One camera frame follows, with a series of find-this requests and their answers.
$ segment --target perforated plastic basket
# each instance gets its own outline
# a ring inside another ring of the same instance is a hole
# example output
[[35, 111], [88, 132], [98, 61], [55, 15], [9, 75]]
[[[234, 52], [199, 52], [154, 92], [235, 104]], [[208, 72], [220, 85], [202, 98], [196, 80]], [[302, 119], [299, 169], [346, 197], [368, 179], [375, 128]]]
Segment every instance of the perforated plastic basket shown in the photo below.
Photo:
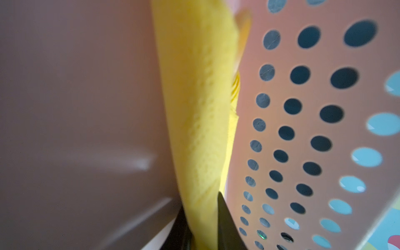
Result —
[[254, 22], [227, 183], [237, 228], [248, 249], [360, 249], [400, 185], [400, 2], [242, 5]]

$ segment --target yellow cloth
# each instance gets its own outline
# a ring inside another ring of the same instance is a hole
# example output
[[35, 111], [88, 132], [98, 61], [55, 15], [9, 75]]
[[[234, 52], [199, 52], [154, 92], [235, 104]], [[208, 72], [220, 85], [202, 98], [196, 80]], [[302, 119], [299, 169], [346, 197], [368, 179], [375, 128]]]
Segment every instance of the yellow cloth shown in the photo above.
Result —
[[216, 250], [238, 28], [222, 0], [152, 0], [152, 11], [179, 192], [197, 250]]

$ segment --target colorful printed surface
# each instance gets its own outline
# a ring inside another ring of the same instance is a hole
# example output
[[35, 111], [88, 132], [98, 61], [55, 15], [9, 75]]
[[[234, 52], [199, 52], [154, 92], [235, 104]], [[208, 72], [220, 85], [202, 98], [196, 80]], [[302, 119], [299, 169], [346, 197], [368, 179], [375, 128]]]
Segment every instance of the colorful printed surface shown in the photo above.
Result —
[[400, 250], [400, 198], [393, 204], [362, 250]]

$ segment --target round hole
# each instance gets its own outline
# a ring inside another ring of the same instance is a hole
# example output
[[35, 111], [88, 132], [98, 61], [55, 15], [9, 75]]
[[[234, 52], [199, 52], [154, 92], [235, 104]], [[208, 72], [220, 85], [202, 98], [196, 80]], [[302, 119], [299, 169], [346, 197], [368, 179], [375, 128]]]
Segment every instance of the round hole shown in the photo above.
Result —
[[250, 176], [246, 176], [245, 180], [246, 180], [246, 183], [249, 186], [251, 186], [252, 188], [256, 186], [256, 181], [253, 178], [251, 178]]
[[248, 208], [248, 206], [242, 205], [242, 209], [246, 214], [251, 214], [250, 208]]
[[373, 168], [382, 163], [382, 155], [372, 148], [357, 148], [353, 151], [351, 158], [356, 164], [367, 168]]
[[310, 26], [300, 32], [297, 42], [300, 47], [308, 49], [314, 46], [319, 41], [320, 36], [320, 29], [316, 26]]
[[302, 205], [298, 204], [297, 202], [292, 202], [290, 204], [290, 207], [293, 209], [293, 211], [295, 211], [298, 214], [306, 213], [306, 209]]
[[280, 172], [276, 171], [276, 170], [272, 170], [270, 171], [270, 177], [271, 179], [273, 179], [276, 182], [281, 182], [283, 181], [283, 176], [281, 175]]
[[310, 69], [306, 66], [297, 66], [290, 73], [290, 79], [294, 84], [303, 84], [310, 78]]
[[250, 169], [252, 169], [252, 170], [254, 170], [254, 171], [257, 171], [258, 170], [258, 163], [255, 161], [255, 160], [253, 160], [253, 159], [250, 159], [250, 160], [248, 160], [247, 161], [247, 165], [249, 166], [249, 168]]
[[270, 30], [264, 36], [264, 48], [267, 50], [273, 50], [280, 43], [280, 33], [277, 30]]
[[266, 228], [270, 228], [271, 224], [264, 218], [260, 218], [261, 225], [265, 226]]
[[324, 122], [339, 122], [343, 118], [343, 110], [339, 106], [328, 105], [321, 109], [320, 117]]
[[339, 214], [348, 215], [353, 212], [352, 207], [342, 200], [331, 200], [329, 202], [329, 207]]
[[277, 193], [275, 190], [273, 190], [272, 188], [267, 188], [267, 189], [265, 190], [265, 193], [266, 193], [271, 199], [276, 200], [276, 199], [278, 198], [278, 193]]
[[311, 6], [318, 6], [325, 2], [325, 0], [307, 0], [307, 3]]
[[263, 240], [266, 240], [266, 239], [267, 239], [267, 235], [266, 235], [263, 231], [257, 230], [257, 234], [258, 234], [258, 236], [260, 236]]
[[250, 147], [254, 152], [257, 152], [257, 153], [261, 152], [261, 150], [262, 150], [261, 143], [257, 140], [252, 140], [250, 142]]
[[261, 93], [256, 97], [256, 103], [260, 108], [266, 108], [270, 105], [270, 97], [267, 94]]
[[270, 215], [273, 215], [275, 213], [274, 209], [268, 204], [263, 204], [262, 209], [264, 210], [264, 212]]
[[274, 151], [274, 158], [277, 161], [282, 162], [282, 163], [285, 163], [289, 160], [288, 154], [285, 151], [280, 150], [280, 149]]
[[293, 239], [292, 236], [290, 236], [289, 234], [287, 234], [287, 233], [280, 233], [280, 235], [282, 236], [282, 238], [283, 238], [285, 241], [287, 241], [287, 242], [289, 242], [289, 243], [293, 243], [293, 242], [294, 242], [294, 239]]
[[353, 86], [358, 80], [358, 72], [349, 67], [335, 71], [330, 77], [330, 83], [335, 88], [344, 89]]
[[287, 141], [290, 141], [294, 138], [294, 130], [289, 126], [282, 126], [278, 130], [279, 136]]
[[315, 244], [323, 248], [331, 248], [329, 241], [322, 236], [315, 235], [314, 237], [312, 237], [312, 240], [315, 242]]
[[296, 186], [296, 189], [300, 194], [302, 194], [304, 196], [312, 196], [312, 194], [313, 194], [312, 189], [309, 186], [307, 186], [306, 184], [298, 184]]
[[265, 127], [266, 127], [265, 121], [263, 121], [263, 120], [260, 119], [260, 118], [256, 118], [256, 119], [254, 119], [254, 121], [253, 121], [253, 127], [254, 127], [254, 129], [257, 130], [258, 132], [262, 132], [262, 131], [265, 130]]
[[333, 220], [323, 219], [320, 222], [321, 226], [332, 233], [340, 233], [341, 229], [339, 225]]
[[373, 115], [366, 123], [367, 129], [379, 136], [391, 136], [400, 131], [400, 117], [392, 113]]
[[240, 218], [240, 221], [245, 225], [245, 226], [248, 226], [249, 225], [249, 222], [246, 220], [246, 218], [244, 218], [244, 217], [241, 217]]
[[371, 20], [356, 22], [344, 34], [344, 42], [351, 47], [363, 46], [374, 38], [376, 30], [376, 25]]
[[268, 0], [268, 10], [271, 13], [280, 12], [285, 7], [286, 0]]
[[295, 98], [290, 98], [285, 101], [283, 108], [288, 114], [298, 114], [302, 109], [302, 104]]
[[243, 228], [239, 228], [239, 232], [240, 232], [241, 234], [243, 234], [244, 236], [247, 236], [247, 233], [246, 233], [246, 231], [245, 231]]
[[278, 250], [288, 250], [286, 247], [282, 246], [282, 245], [276, 245], [276, 248]]
[[264, 246], [263, 246], [260, 242], [255, 241], [254, 244], [255, 244], [259, 249], [264, 250]]
[[318, 176], [321, 174], [321, 167], [315, 162], [306, 162], [303, 164], [303, 169], [307, 174]]
[[363, 193], [366, 189], [365, 183], [355, 176], [345, 176], [339, 181], [340, 186], [352, 193]]
[[331, 149], [332, 142], [325, 136], [315, 136], [311, 139], [311, 146], [315, 150], [326, 152]]
[[297, 223], [297, 221], [293, 220], [292, 218], [286, 218], [285, 219], [285, 223], [291, 229], [294, 229], [294, 230], [299, 230], [300, 229], [300, 225]]
[[265, 64], [260, 68], [260, 78], [267, 82], [272, 80], [275, 75], [275, 68], [271, 64]]
[[243, 195], [244, 195], [244, 197], [246, 198], [246, 200], [248, 200], [248, 201], [253, 201], [253, 196], [252, 196], [249, 192], [244, 191], [244, 192], [243, 192]]
[[386, 91], [393, 96], [400, 96], [400, 71], [392, 74], [386, 81]]

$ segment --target yellow sponge cloth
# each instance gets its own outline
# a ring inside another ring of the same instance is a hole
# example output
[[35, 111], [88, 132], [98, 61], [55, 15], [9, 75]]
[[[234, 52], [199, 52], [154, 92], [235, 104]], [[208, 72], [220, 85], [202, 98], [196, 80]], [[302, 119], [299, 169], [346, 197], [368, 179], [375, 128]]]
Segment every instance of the yellow sponge cloth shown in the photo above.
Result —
[[152, 0], [152, 11], [179, 192], [196, 248], [216, 250], [238, 29], [222, 0]]

